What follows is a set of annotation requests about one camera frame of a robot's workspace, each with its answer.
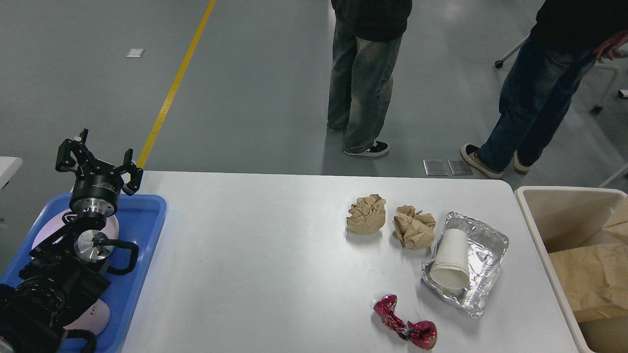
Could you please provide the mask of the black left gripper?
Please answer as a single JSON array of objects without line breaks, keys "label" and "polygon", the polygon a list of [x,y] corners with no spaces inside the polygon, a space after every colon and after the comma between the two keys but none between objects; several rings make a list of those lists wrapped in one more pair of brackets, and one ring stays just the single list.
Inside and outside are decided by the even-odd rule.
[{"label": "black left gripper", "polygon": [[121,166],[110,174],[99,175],[99,163],[88,150],[88,129],[77,138],[65,139],[58,148],[55,170],[71,172],[77,179],[72,190],[69,208],[75,213],[96,212],[110,217],[118,210],[120,192],[131,196],[140,188],[144,170],[133,160],[133,149],[124,154]]}]

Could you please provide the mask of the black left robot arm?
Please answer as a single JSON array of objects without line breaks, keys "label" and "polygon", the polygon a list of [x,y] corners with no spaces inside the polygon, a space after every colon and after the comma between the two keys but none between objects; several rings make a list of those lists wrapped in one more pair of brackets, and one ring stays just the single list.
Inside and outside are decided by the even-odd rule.
[{"label": "black left robot arm", "polygon": [[58,148],[56,170],[76,175],[70,219],[30,251],[31,261],[19,272],[20,285],[1,286],[3,353],[55,353],[66,339],[82,339],[82,351],[94,352],[97,339],[91,330],[66,326],[110,286],[105,274],[126,275],[137,263],[139,246],[103,228],[116,214],[121,192],[139,190],[143,170],[132,160],[132,149],[119,167],[97,159],[88,150],[87,136],[84,129]]}]

